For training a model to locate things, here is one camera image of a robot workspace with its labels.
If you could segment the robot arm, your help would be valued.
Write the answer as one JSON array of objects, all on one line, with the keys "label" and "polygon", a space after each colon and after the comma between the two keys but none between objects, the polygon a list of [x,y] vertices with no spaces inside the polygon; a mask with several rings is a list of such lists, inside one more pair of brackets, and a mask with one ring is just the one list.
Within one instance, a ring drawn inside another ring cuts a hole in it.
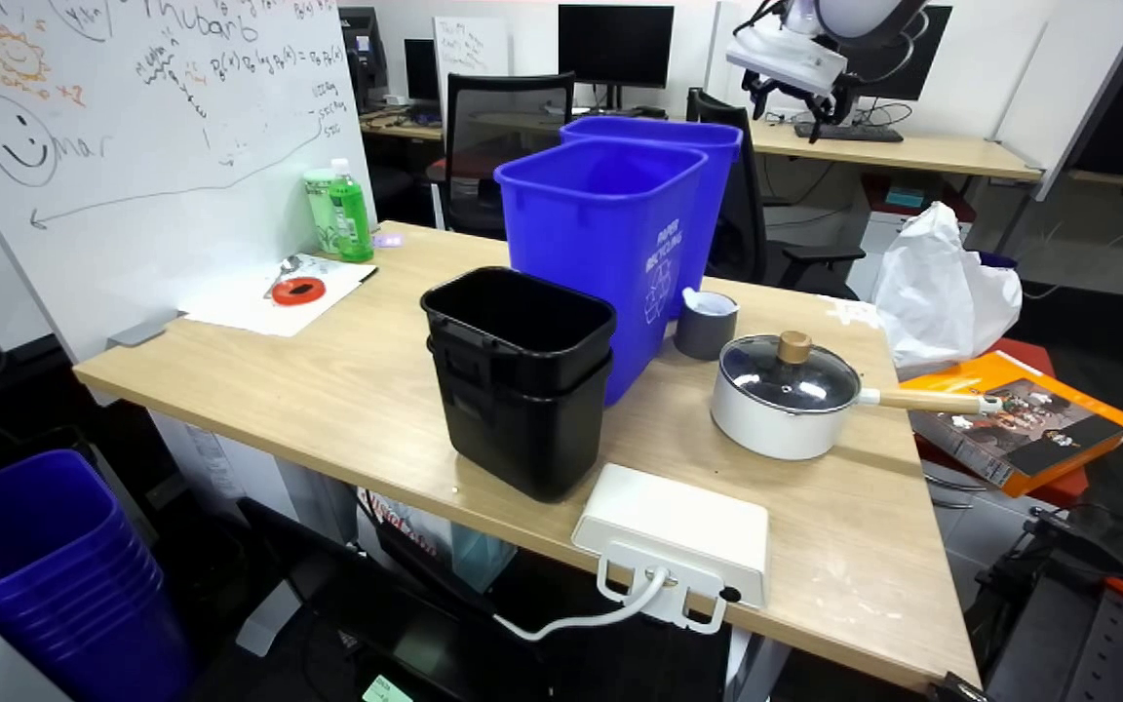
[{"label": "robot arm", "polygon": [[920,15],[925,0],[758,0],[734,27],[727,60],[740,66],[751,114],[786,94],[820,125],[839,125],[856,86],[851,45],[905,33]]}]

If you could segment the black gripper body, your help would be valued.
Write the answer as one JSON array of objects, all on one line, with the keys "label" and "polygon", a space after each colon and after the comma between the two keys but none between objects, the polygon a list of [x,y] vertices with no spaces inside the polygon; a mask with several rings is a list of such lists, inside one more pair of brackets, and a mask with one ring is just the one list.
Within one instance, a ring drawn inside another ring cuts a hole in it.
[{"label": "black gripper body", "polygon": [[801,55],[748,55],[740,79],[756,115],[769,114],[773,94],[786,94],[807,105],[816,125],[839,125],[855,99],[870,89],[864,73],[855,73],[835,49]]}]

